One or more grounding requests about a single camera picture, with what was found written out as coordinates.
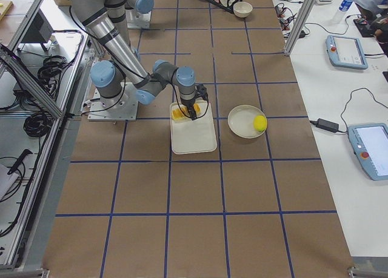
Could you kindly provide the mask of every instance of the emergency stop button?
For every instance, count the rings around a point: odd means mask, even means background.
[[[360,155],[361,155],[361,157],[364,158],[364,159],[369,158],[368,152],[362,152]]]

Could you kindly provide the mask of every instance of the black rack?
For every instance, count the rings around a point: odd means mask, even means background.
[[[216,5],[217,7],[220,7],[221,9],[226,10],[229,13],[233,13],[233,6],[235,5],[235,3],[243,0],[227,0],[227,6],[220,4],[215,0],[205,0],[205,1]]]

